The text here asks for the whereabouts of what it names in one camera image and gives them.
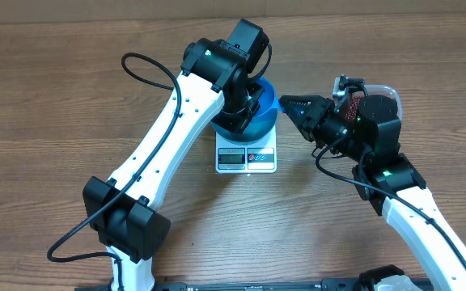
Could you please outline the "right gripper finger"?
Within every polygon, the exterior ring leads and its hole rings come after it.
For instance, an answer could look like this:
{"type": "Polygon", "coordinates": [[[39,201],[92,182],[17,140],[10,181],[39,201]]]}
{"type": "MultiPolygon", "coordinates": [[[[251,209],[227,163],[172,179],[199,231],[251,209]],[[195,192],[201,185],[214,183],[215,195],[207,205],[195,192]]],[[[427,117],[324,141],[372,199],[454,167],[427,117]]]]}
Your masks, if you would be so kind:
{"type": "Polygon", "coordinates": [[[320,95],[283,95],[279,99],[279,103],[282,106],[290,106],[291,104],[309,106],[314,104],[319,98],[320,95]]]}
{"type": "Polygon", "coordinates": [[[307,116],[308,102],[281,100],[280,105],[285,114],[295,125],[301,125],[307,116]]]}

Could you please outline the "blue plastic scoop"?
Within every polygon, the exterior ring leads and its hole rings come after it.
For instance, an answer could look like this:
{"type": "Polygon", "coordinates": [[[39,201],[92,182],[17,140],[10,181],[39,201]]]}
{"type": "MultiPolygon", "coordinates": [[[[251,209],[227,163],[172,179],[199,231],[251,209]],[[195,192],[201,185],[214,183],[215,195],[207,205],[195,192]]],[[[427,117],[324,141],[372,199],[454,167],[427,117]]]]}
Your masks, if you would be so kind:
{"type": "Polygon", "coordinates": [[[286,112],[285,109],[284,109],[284,108],[282,107],[282,105],[280,104],[280,100],[279,100],[278,97],[275,97],[275,98],[273,99],[273,101],[271,102],[269,108],[270,108],[270,109],[278,110],[278,111],[283,112],[283,113],[286,112]]]}

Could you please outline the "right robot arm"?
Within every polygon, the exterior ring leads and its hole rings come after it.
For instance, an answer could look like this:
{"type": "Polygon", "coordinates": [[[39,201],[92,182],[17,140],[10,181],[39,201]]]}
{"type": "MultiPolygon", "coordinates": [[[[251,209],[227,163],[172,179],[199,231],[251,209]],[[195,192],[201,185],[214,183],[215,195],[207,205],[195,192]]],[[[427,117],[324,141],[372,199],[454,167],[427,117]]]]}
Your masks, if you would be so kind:
{"type": "Polygon", "coordinates": [[[279,103],[302,136],[316,144],[317,169],[357,188],[405,241],[434,289],[466,290],[466,246],[400,152],[397,101],[385,95],[366,95],[357,103],[283,95],[279,103]]]}

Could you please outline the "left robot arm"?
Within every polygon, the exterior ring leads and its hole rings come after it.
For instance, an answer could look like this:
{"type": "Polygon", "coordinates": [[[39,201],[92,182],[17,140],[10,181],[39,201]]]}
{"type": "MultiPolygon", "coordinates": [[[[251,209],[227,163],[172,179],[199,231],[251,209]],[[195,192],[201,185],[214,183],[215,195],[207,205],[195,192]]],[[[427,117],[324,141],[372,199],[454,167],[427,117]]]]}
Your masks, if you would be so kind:
{"type": "Polygon", "coordinates": [[[225,40],[189,44],[171,97],[139,146],[107,180],[88,180],[83,199],[90,227],[112,260],[109,289],[153,289],[152,258],[171,225],[156,210],[208,124],[238,143],[259,141],[272,129],[269,86],[262,71],[253,71],[271,51],[263,29],[246,19],[225,40]]]}

